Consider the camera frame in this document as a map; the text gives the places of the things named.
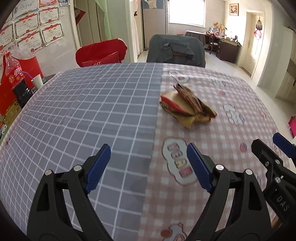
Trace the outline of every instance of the purple straw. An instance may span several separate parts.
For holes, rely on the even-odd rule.
[[[25,71],[20,71],[20,73],[26,74],[27,76],[29,76],[31,78],[31,80],[33,80],[34,78],[32,78],[31,75],[29,75],[29,73],[25,72]]]

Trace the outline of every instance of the window frame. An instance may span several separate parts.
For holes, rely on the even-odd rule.
[[[205,9],[204,9],[204,24],[203,25],[198,25],[198,24],[194,24],[194,23],[171,23],[170,22],[170,0],[168,0],[168,23],[170,24],[181,24],[181,25],[190,25],[190,26],[196,26],[196,27],[200,27],[200,28],[206,28],[206,14],[207,14],[207,1],[206,0],[197,0],[197,1],[204,1],[205,4]]]

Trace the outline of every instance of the wooden chair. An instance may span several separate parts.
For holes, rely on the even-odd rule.
[[[209,50],[209,48],[211,48],[210,54],[212,53],[213,49],[217,50],[217,48],[218,48],[218,43],[214,42],[215,38],[216,38],[215,34],[210,34],[210,43],[209,43],[209,46],[207,48],[207,51]]]

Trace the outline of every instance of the light switch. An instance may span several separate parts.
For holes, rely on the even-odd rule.
[[[60,11],[59,11],[59,15],[60,15],[60,16],[65,16],[65,10],[64,10],[64,9],[60,10]]]

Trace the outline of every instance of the window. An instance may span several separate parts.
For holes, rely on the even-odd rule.
[[[205,28],[205,0],[169,0],[168,18],[169,23]]]

